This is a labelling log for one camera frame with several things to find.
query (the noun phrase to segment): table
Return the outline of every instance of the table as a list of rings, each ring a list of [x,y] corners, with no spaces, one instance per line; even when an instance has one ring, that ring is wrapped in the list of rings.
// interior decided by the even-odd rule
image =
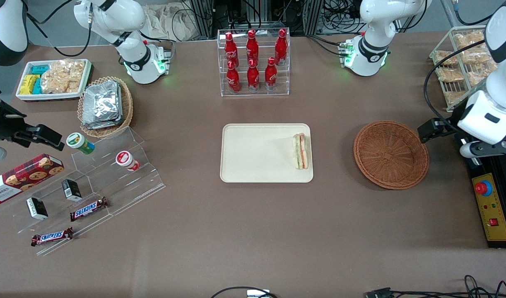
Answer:
[[[221,98],[213,41],[178,43],[170,75],[146,86],[128,77],[113,47],[90,47],[82,57],[93,62],[93,78],[115,75],[128,84],[132,127],[146,140],[166,188],[47,257],[36,257],[16,235],[11,214],[0,212],[0,298],[205,298],[239,285],[268,288],[281,298],[355,298],[386,286],[460,291],[465,274],[495,287],[506,279],[506,250],[486,249],[451,137],[427,144],[429,172],[410,190],[372,184],[353,158],[353,140],[364,125],[395,120],[415,129],[432,117],[422,85],[431,68],[427,55],[442,36],[397,35],[386,65],[372,77],[340,69],[334,55],[293,38],[291,94],[247,99]],[[26,56],[56,58],[52,49],[34,46]],[[429,94],[444,107],[435,78]],[[75,101],[14,99],[12,105],[30,124],[65,136],[79,130]],[[228,123],[308,124],[313,181],[222,182]],[[69,164],[73,153],[0,145],[8,150],[0,173],[43,152]]]

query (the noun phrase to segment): red and white cup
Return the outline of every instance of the red and white cup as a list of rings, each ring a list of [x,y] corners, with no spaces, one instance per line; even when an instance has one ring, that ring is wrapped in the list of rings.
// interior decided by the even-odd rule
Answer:
[[[133,155],[128,151],[120,151],[115,158],[119,166],[126,168],[128,171],[136,171],[139,168],[139,162],[133,158]]]

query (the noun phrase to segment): coca-cola bottle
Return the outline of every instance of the coca-cola bottle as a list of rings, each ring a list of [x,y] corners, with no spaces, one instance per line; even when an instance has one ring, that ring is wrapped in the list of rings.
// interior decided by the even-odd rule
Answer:
[[[286,40],[286,29],[279,30],[279,38],[275,42],[275,64],[286,65],[288,42]]]
[[[235,68],[238,67],[238,49],[233,41],[233,34],[231,32],[225,32],[225,58],[227,61],[232,61]]]
[[[277,81],[277,67],[275,66],[275,58],[268,58],[268,66],[266,67],[265,82],[266,90],[274,91],[275,83]]]
[[[240,92],[240,79],[238,78],[238,71],[234,69],[234,62],[227,61],[227,83],[231,94],[238,94]]]
[[[248,61],[250,59],[253,59],[258,64],[258,42],[255,39],[255,30],[248,31],[248,42],[246,42],[246,51]]]
[[[249,92],[257,93],[260,89],[259,74],[257,69],[257,62],[255,59],[249,59],[248,61],[248,87]]]

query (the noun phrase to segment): brown wicker basket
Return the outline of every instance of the brown wicker basket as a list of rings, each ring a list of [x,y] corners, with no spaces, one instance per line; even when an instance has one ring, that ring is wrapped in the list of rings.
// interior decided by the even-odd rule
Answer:
[[[87,134],[88,136],[97,137],[97,138],[104,138],[106,136],[109,136],[110,134],[113,134],[114,132],[122,130],[126,126],[129,126],[130,122],[132,121],[132,117],[133,117],[132,94],[128,90],[128,86],[126,86],[126,83],[124,83],[123,80],[119,79],[118,77],[107,76],[107,77],[101,77],[100,79],[92,81],[92,83],[90,83],[90,85],[101,84],[109,79],[116,81],[120,85],[120,95],[122,97],[122,113],[123,113],[124,121],[122,122],[121,125],[99,128],[98,130],[88,130],[85,126],[80,125],[80,128],[82,129],[82,131],[85,134]],[[84,94],[82,93],[80,95],[80,99],[78,100],[78,110],[77,110],[78,119],[80,121],[82,121],[83,99],[84,99]]]
[[[393,121],[366,125],[354,140],[354,158],[370,181],[387,189],[408,189],[426,175],[429,156],[413,130]]]

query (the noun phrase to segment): small black box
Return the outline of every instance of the small black box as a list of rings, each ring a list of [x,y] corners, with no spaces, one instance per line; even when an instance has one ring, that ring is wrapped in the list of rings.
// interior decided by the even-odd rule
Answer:
[[[62,181],[62,188],[65,192],[66,199],[75,202],[82,200],[82,194],[80,194],[80,189],[78,188],[78,184],[75,181],[65,179]]]
[[[47,219],[47,209],[45,208],[45,204],[43,201],[40,201],[36,198],[28,198],[27,199],[28,211],[30,211],[30,215],[35,219]]]

